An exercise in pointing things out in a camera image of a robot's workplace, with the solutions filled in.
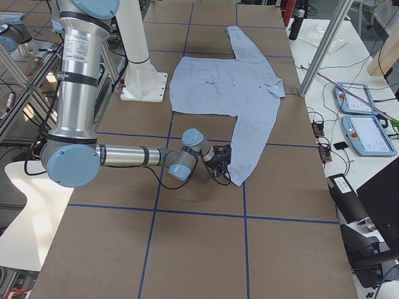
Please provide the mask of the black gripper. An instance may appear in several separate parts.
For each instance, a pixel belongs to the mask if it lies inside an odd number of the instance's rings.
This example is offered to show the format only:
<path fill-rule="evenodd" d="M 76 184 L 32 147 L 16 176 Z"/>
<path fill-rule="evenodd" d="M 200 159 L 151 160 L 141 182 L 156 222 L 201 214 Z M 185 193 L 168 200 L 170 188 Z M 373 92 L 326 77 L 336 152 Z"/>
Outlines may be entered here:
<path fill-rule="evenodd" d="M 231 145 L 211 145 L 203 161 L 209 168 L 227 168 L 231 163 Z"/>

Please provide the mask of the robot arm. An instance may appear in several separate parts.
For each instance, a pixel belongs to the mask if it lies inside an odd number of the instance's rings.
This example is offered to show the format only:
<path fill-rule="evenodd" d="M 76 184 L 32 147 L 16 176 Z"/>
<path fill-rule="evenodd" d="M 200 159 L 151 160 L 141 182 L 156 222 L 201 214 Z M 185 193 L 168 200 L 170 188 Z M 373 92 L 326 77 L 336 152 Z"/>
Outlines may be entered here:
<path fill-rule="evenodd" d="M 1 20 L 1 45 L 6 51 L 12 52 L 19 45 L 31 40 L 32 36 L 20 17 L 8 17 Z"/>
<path fill-rule="evenodd" d="M 126 68 L 117 73 L 125 82 L 122 99 L 160 102 L 168 76 L 157 72 L 150 62 L 138 1 L 57 1 L 54 6 L 65 37 L 62 68 L 57 74 L 57 122 L 40 155 L 51 180 L 65 187 L 81 187 L 91 182 L 102 166 L 161 166 L 187 182 L 198 161 L 212 179 L 228 175 L 230 146 L 213 146 L 194 128 L 184 132 L 179 151 L 98 143 L 94 129 L 97 75 L 112 19 L 117 20 L 125 49 Z"/>

